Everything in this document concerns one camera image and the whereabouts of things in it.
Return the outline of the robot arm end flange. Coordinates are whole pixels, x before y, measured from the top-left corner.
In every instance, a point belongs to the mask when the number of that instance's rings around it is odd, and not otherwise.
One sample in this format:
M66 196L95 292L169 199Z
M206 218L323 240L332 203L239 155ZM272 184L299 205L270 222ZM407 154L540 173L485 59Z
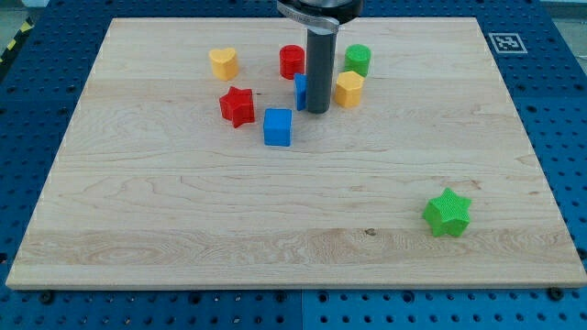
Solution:
M283 16L318 35L337 34L341 25L357 18L363 0L277 0Z

